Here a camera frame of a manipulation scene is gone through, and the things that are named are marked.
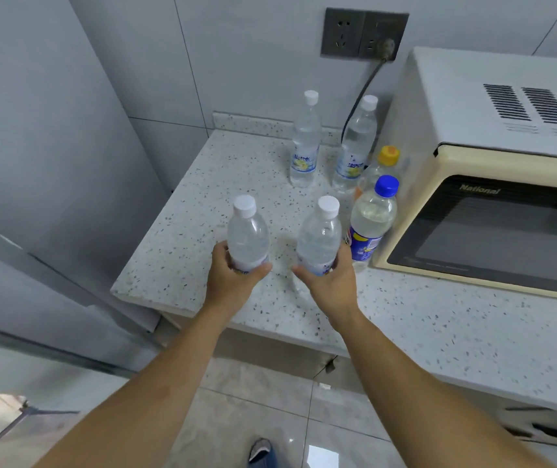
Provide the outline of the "person's right hand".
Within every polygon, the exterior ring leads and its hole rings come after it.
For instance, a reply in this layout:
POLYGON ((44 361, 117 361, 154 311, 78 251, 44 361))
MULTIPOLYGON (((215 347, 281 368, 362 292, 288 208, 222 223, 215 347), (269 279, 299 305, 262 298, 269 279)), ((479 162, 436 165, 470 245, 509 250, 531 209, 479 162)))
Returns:
POLYGON ((328 273, 328 278, 328 290, 309 291, 332 327, 339 331, 345 322, 353 320, 360 314, 356 275, 352 266, 350 247, 347 244, 339 245, 334 267, 328 273))

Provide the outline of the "person's left hand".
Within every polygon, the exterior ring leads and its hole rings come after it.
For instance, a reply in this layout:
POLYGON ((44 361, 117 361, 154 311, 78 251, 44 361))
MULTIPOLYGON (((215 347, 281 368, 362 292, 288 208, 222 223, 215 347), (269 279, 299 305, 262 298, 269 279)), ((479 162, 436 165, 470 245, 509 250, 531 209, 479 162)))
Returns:
POLYGON ((218 242, 212 251, 212 264, 208 273, 203 310, 211 310, 231 319, 251 297, 254 288, 240 283, 243 275, 231 267, 226 241, 218 242))

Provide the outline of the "clear white-capped water bottle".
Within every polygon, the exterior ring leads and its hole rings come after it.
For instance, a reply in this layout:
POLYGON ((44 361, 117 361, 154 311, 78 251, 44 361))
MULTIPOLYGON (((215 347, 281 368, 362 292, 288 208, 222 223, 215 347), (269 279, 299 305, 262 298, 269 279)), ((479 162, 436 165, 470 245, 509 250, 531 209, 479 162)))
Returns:
POLYGON ((298 264, 316 276, 329 273, 337 257, 342 241, 339 207, 336 197, 321 196, 313 213, 300 227, 296 247, 298 264))
POLYGON ((250 273, 268 261, 268 226, 251 195, 239 195, 233 202, 233 216, 227 226, 227 247, 233 268, 250 273))

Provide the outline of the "person's left forearm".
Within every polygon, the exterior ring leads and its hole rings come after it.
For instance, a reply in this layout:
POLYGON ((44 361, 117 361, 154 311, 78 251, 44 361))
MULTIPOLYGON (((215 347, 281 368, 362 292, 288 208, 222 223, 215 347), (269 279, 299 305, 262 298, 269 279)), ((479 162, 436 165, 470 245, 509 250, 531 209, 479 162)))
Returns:
POLYGON ((33 468, 162 468, 221 333, 242 306, 207 303, 170 344, 33 468))

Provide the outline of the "person's right forearm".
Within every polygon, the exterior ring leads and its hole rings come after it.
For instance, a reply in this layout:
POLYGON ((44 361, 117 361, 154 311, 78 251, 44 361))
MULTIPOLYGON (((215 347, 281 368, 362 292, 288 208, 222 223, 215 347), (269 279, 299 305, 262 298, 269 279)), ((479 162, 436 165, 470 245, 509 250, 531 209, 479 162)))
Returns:
POLYGON ((356 305, 324 312, 407 468, 555 468, 423 370, 356 305))

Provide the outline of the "blue-capped clear drink bottle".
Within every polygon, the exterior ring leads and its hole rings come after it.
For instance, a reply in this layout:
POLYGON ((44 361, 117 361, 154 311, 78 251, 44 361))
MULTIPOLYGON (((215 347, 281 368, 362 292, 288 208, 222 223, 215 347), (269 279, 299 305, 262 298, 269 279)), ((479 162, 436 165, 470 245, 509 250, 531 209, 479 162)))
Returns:
POLYGON ((373 189, 364 192, 354 203, 344 241, 350 248, 352 266, 364 270, 391 228, 398 212, 396 193, 399 180, 392 175, 380 176, 373 189))

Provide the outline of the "yellow-capped clear drink bottle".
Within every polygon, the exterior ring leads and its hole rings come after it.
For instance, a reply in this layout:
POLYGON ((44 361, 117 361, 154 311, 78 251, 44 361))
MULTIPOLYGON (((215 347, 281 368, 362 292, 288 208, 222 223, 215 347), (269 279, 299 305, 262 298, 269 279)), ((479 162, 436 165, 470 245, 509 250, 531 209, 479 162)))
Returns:
POLYGON ((399 168, 400 149, 393 146, 384 146, 374 157, 369 166, 361 173, 354 190, 354 201, 364 192, 375 187, 376 181, 383 175, 391 175, 397 180, 401 178, 399 168))

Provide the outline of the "yellow-label white-capped water bottle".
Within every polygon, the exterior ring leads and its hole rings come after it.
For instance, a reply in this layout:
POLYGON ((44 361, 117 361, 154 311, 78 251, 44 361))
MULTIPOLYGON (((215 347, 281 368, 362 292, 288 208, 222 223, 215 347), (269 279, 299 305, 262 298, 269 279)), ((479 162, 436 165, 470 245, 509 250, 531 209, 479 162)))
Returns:
POLYGON ((378 129, 378 98, 364 95, 346 124, 331 186, 340 194, 354 191, 373 147, 378 129))
POLYGON ((323 132, 319 93, 307 90, 304 99, 305 108, 293 124, 294 150, 290 163, 290 182, 296 188, 307 188, 313 183, 323 132))

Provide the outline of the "person's shoe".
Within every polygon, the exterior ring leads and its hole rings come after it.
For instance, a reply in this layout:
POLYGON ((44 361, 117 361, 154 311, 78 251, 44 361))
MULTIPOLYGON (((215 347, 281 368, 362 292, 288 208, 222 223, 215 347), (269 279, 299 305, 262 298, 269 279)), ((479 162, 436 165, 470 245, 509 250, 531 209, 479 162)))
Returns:
POLYGON ((260 438, 251 446, 246 468, 279 468, 272 443, 260 438))

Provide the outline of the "cream microwave oven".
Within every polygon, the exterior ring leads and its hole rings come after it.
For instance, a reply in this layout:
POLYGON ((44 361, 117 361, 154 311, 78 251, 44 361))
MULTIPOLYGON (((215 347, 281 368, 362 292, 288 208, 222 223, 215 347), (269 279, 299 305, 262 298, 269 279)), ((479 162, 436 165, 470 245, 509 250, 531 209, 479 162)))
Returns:
POLYGON ((417 46, 379 139, 402 172, 372 267, 557 299, 557 58, 417 46))

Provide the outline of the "grey refrigerator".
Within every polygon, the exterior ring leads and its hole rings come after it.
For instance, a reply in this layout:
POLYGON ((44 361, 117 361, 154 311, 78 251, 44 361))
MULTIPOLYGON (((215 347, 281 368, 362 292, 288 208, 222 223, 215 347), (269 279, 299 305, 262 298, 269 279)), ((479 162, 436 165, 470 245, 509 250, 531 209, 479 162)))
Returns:
POLYGON ((0 0, 0 333, 141 370, 160 318, 111 287, 166 199, 69 0, 0 0))

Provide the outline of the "grey wall power socket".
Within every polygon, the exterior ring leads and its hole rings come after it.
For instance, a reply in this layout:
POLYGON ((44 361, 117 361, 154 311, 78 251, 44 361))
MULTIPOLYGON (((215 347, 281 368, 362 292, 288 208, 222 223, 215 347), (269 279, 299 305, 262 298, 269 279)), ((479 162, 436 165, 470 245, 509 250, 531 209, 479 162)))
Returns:
POLYGON ((328 7, 320 54, 322 57, 378 60, 378 42, 393 38, 397 56, 408 20, 408 13, 328 7))

